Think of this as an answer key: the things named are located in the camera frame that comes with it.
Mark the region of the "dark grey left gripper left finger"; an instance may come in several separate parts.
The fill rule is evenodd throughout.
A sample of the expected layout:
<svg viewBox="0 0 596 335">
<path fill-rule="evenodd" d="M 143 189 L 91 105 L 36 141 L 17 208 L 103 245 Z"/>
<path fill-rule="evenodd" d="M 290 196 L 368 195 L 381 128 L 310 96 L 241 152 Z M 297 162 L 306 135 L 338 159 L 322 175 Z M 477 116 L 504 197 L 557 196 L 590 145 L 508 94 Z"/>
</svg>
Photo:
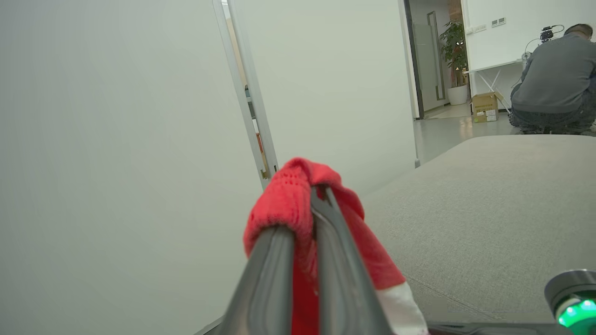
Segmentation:
<svg viewBox="0 0 596 335">
<path fill-rule="evenodd" d="M 294 234 L 264 229 L 256 240 L 219 335 L 291 335 Z"/>
</svg>

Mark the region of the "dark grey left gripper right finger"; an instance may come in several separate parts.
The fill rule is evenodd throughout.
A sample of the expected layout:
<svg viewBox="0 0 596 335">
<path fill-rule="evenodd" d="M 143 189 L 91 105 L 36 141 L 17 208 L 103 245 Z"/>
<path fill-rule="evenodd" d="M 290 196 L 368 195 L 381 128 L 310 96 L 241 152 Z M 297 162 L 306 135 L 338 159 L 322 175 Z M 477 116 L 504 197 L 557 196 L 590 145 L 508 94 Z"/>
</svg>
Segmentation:
<svg viewBox="0 0 596 335">
<path fill-rule="evenodd" d="M 316 185 L 319 335 L 393 335 L 332 189 Z"/>
</svg>

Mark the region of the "red and white garment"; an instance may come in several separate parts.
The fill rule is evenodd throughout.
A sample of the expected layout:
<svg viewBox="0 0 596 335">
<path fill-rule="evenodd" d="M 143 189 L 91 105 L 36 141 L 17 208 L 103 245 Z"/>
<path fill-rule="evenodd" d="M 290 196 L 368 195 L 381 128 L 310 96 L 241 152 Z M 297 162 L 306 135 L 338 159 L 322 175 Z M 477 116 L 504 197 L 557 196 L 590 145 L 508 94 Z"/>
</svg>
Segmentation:
<svg viewBox="0 0 596 335">
<path fill-rule="evenodd" d="M 250 255 L 259 234 L 285 225 L 295 233 L 291 335 L 319 335 L 317 244 L 313 231 L 313 185 L 328 185 L 349 227 L 394 335 L 430 335 L 426 320 L 401 271 L 366 225 L 357 194 L 327 165 L 294 158 L 270 181 L 249 214 L 244 249 Z"/>
</svg>

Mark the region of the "white plant pot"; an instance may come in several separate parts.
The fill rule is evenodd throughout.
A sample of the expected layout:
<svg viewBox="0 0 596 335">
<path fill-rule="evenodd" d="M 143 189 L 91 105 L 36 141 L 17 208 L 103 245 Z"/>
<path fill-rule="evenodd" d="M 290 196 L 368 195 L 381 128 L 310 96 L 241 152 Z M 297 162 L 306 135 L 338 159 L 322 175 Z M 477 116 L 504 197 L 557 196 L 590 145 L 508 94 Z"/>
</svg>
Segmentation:
<svg viewBox="0 0 596 335">
<path fill-rule="evenodd" d="M 468 84 L 447 89 L 447 97 L 451 106 L 468 104 L 468 96 Z"/>
</svg>

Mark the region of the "brown cardboard box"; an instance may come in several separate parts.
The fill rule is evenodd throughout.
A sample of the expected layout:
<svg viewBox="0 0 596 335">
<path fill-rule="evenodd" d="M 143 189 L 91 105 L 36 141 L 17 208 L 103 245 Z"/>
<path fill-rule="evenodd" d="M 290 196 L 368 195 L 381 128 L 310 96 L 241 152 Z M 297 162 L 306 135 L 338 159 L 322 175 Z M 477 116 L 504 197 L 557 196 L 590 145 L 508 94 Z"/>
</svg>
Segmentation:
<svg viewBox="0 0 596 335">
<path fill-rule="evenodd" d="M 498 121 L 501 98 L 502 95 L 494 92 L 474 95 L 471 98 L 473 123 Z"/>
</svg>

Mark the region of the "green potted plant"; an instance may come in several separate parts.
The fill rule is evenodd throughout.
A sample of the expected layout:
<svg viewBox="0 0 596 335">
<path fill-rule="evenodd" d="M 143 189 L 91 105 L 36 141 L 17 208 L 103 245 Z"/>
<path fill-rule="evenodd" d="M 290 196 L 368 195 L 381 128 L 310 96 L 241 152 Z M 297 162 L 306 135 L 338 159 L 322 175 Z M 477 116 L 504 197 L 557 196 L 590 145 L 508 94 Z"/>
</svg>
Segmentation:
<svg viewBox="0 0 596 335">
<path fill-rule="evenodd" d="M 465 28 L 462 21 L 450 21 L 445 25 L 445 32 L 439 36 L 442 41 L 441 53 L 451 70 L 453 87 L 465 85 L 463 72 L 468 70 Z"/>
</svg>

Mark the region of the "white folding table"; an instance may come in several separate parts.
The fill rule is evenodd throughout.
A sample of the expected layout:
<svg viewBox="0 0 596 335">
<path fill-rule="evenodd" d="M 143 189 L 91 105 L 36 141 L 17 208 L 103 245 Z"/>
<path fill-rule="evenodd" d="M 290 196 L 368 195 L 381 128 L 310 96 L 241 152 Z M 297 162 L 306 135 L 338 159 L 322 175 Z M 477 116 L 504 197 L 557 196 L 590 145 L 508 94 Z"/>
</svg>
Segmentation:
<svg viewBox="0 0 596 335">
<path fill-rule="evenodd" d="M 507 63 L 466 71 L 470 79 L 471 95 L 498 93 L 499 108 L 511 110 L 511 91 L 519 84 L 526 63 L 517 59 Z"/>
</svg>

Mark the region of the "person in grey shirt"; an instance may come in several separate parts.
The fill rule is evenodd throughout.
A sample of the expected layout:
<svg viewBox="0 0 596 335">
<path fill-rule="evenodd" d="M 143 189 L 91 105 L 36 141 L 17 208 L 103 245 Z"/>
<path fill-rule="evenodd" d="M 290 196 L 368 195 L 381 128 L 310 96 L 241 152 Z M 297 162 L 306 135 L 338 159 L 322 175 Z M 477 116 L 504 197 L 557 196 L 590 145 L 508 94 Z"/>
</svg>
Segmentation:
<svg viewBox="0 0 596 335">
<path fill-rule="evenodd" d="M 509 122 L 523 135 L 596 136 L 596 43 L 593 28 L 569 27 L 539 45 L 511 92 Z"/>
</svg>

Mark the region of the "black device on table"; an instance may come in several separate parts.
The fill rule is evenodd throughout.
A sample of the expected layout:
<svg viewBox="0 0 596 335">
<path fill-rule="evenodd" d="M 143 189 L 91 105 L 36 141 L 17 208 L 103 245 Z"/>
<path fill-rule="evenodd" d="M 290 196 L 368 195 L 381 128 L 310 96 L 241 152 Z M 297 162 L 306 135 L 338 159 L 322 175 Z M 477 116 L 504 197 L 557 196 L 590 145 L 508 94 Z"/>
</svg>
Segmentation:
<svg viewBox="0 0 596 335">
<path fill-rule="evenodd" d="M 555 38 L 556 34 L 564 32 L 564 30 L 565 30 L 564 25 L 552 25 L 552 26 L 544 27 L 541 30 L 539 40 L 541 41 L 541 44 L 544 44 L 547 41 L 553 40 Z"/>
</svg>

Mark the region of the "grey partition post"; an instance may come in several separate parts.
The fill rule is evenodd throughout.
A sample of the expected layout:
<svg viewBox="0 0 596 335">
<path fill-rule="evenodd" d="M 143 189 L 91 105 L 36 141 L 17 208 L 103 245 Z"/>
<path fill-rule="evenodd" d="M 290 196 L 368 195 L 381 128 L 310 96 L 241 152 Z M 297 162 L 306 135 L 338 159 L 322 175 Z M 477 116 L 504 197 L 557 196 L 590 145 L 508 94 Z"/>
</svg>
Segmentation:
<svg viewBox="0 0 596 335">
<path fill-rule="evenodd" d="M 279 169 L 274 142 L 251 50 L 241 0 L 211 0 L 260 184 L 270 184 Z"/>
</svg>

